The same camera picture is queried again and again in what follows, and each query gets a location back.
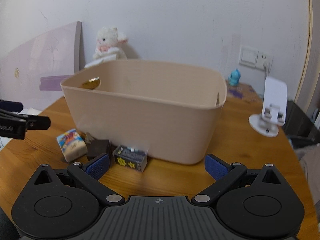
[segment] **beige plastic basket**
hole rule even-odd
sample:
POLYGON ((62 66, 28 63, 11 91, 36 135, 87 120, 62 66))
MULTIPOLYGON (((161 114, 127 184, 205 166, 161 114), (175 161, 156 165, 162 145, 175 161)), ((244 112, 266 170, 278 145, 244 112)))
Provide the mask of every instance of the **beige plastic basket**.
POLYGON ((142 60, 102 63, 61 87, 78 130, 183 164, 204 157, 227 94, 214 70, 142 60), (80 88, 96 77, 95 90, 80 88))

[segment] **white phone stand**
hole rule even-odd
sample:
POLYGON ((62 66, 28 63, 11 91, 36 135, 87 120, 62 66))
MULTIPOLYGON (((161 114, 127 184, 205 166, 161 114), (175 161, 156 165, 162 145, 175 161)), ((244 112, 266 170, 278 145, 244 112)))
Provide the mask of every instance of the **white phone stand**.
POLYGON ((287 85, 272 77, 266 77, 263 107, 261 114, 249 117, 249 124, 258 133, 275 137, 278 126, 283 126, 287 111, 287 85))

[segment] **wooden door frame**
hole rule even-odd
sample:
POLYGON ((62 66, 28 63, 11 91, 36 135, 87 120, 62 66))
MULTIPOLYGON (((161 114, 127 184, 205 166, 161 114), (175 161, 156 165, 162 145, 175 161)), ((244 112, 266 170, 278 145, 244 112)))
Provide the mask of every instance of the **wooden door frame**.
POLYGON ((320 0, 309 0, 309 20, 308 50, 295 102, 311 116, 320 103, 320 0))

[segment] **light switch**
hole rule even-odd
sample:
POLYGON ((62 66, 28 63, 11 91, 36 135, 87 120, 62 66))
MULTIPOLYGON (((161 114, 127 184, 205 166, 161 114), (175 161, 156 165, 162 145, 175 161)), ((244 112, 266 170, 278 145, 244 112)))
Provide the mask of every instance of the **light switch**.
POLYGON ((241 47, 239 64, 255 67, 258 58, 258 50, 250 47, 241 47))

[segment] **wooden table surface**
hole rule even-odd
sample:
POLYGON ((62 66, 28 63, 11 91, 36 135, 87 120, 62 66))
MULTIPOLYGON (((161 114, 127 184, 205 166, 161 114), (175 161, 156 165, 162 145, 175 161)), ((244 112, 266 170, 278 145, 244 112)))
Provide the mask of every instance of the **wooden table surface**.
MULTIPOLYGON (((241 162, 251 169, 273 163, 285 176, 305 208, 298 237, 319 239, 317 220, 308 184, 298 160, 282 130, 275 138, 264 137, 249 125, 251 114, 259 113, 262 104, 227 98, 212 137, 208 153, 227 163, 241 162)), ((41 163, 54 169, 66 168, 56 137, 75 128, 64 98, 48 107, 43 115, 51 118, 48 131, 28 131, 25 140, 12 140, 0 152, 0 206, 11 218, 11 208, 20 191, 41 163)), ((129 195, 187 195, 196 193, 214 180, 204 170, 204 163, 192 166, 150 159, 143 173, 114 164, 100 182, 127 198, 129 195)))

